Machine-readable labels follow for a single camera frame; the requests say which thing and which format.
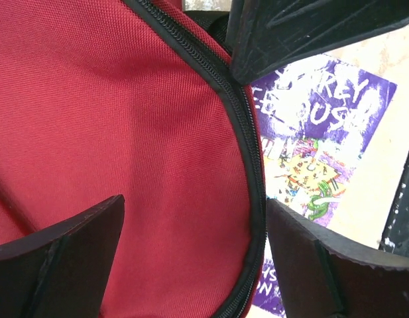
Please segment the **red student backpack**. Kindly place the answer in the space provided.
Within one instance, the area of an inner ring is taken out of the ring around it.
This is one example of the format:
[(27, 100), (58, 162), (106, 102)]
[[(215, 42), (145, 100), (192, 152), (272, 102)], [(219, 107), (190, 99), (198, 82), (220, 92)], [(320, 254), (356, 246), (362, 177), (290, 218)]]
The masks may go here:
[(230, 61), (177, 1), (0, 1), (0, 245), (122, 195), (98, 317), (244, 317), (266, 195)]

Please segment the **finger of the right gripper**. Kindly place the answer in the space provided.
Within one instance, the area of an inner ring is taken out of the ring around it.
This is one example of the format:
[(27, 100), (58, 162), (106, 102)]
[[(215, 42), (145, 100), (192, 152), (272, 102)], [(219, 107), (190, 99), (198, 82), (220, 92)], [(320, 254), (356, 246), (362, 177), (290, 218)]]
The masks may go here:
[(409, 0), (232, 1), (231, 73), (250, 84), (289, 63), (409, 24)]

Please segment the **purple book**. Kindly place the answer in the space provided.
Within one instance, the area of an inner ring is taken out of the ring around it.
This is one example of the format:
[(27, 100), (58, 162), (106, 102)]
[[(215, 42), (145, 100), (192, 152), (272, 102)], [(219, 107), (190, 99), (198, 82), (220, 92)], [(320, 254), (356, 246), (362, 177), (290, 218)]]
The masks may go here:
[(397, 90), (391, 74), (320, 54), (251, 88), (267, 196), (377, 248), (397, 179), (396, 156), (385, 138)]

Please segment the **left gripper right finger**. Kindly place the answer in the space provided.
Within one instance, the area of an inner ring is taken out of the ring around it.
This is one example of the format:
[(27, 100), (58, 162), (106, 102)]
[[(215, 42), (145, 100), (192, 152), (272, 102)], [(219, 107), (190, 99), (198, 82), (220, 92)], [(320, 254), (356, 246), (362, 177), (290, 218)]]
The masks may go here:
[(409, 258), (355, 242), (275, 199), (266, 225), (287, 317), (409, 317)]

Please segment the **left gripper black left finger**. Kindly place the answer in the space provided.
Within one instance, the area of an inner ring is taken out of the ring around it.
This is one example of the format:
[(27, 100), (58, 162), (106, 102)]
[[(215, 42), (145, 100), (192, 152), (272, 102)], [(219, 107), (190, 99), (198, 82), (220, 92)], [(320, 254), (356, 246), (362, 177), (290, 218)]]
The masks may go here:
[(0, 317), (98, 317), (124, 215), (116, 195), (0, 245)]

